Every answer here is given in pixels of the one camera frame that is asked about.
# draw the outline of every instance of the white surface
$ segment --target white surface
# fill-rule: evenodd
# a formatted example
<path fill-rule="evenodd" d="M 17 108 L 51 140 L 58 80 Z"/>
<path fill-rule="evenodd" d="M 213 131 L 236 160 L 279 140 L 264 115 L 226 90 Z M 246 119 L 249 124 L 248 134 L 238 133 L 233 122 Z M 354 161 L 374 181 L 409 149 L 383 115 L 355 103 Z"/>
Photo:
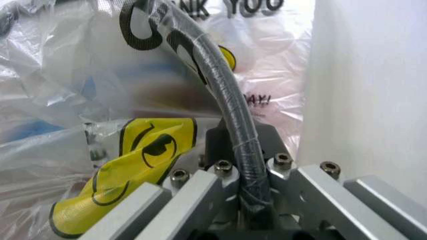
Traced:
<path fill-rule="evenodd" d="M 300 165 L 375 174 L 427 207 L 427 1 L 318 0 Z"/>

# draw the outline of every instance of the metal frame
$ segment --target metal frame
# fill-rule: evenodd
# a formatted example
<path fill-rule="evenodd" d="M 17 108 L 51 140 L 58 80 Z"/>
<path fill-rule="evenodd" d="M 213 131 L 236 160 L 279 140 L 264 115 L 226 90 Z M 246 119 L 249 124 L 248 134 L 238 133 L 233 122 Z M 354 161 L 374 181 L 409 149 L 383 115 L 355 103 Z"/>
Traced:
<path fill-rule="evenodd" d="M 344 187 L 409 239 L 427 239 L 427 210 L 376 176 L 346 181 Z"/>
<path fill-rule="evenodd" d="M 146 182 L 107 213 L 79 240 L 133 239 L 171 198 L 170 191 Z"/>
<path fill-rule="evenodd" d="M 198 170 L 136 240 L 183 240 L 208 229 L 224 202 L 221 180 Z"/>
<path fill-rule="evenodd" d="M 302 229 L 317 230 L 329 223 L 349 240 L 406 239 L 319 166 L 281 172 L 272 167 L 272 161 L 267 163 L 271 187 L 286 198 L 290 214 L 300 216 Z"/>

